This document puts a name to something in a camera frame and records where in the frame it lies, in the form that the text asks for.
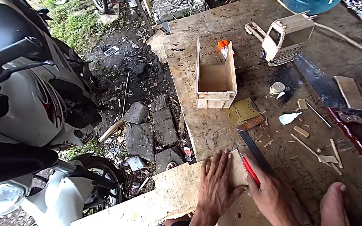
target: foot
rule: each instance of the foot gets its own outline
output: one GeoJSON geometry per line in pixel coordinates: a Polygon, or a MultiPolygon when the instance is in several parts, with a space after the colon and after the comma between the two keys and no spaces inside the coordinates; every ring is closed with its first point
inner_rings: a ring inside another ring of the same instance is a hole
{"type": "Polygon", "coordinates": [[[321,200],[321,226],[350,226],[344,209],[346,185],[332,183],[321,200]]]}

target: white motorcycle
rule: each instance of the white motorcycle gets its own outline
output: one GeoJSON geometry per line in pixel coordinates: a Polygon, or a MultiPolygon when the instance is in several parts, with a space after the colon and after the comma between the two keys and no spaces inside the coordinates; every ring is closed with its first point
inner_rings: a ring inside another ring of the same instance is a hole
{"type": "Polygon", "coordinates": [[[55,151],[89,142],[101,117],[88,63],[51,37],[47,13],[0,0],[0,215],[22,203],[38,225],[69,225],[120,203],[122,176],[93,154],[58,159],[55,151]],[[57,171],[46,187],[31,190],[48,167],[57,171]]]}

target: green grass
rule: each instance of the green grass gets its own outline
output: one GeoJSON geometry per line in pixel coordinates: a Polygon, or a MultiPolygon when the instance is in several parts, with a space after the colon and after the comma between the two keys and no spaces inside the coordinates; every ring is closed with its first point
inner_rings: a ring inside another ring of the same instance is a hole
{"type": "Polygon", "coordinates": [[[94,152],[96,155],[103,154],[102,153],[103,151],[101,150],[100,146],[98,145],[98,142],[95,140],[91,140],[90,142],[85,144],[83,147],[76,146],[74,148],[71,148],[71,149],[68,149],[65,151],[61,151],[58,153],[58,156],[60,159],[69,161],[78,155],[89,153],[89,152],[94,152]]]}
{"type": "Polygon", "coordinates": [[[99,14],[92,0],[69,0],[63,5],[55,5],[56,0],[40,0],[40,5],[50,10],[53,20],[48,21],[51,35],[85,54],[97,44],[104,34],[113,33],[124,28],[124,19],[120,18],[109,24],[98,22],[99,14]],[[83,10],[80,15],[75,12],[83,10]]]}

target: model truck cab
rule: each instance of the model truck cab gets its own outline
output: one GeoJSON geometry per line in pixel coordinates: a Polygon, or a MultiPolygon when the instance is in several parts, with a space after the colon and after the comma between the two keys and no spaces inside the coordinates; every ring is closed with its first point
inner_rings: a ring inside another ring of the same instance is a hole
{"type": "Polygon", "coordinates": [[[261,59],[266,59],[269,66],[277,66],[293,61],[311,37],[315,23],[306,12],[275,20],[267,33],[251,22],[245,25],[249,34],[254,34],[262,41],[262,50],[259,53],[261,59]]]}

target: motorcycle headlight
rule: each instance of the motorcycle headlight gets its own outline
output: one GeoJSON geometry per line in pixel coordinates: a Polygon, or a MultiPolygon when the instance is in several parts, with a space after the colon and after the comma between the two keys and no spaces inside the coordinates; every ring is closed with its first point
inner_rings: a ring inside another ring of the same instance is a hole
{"type": "Polygon", "coordinates": [[[0,182],[0,216],[12,212],[23,201],[26,188],[14,181],[0,182]]]}

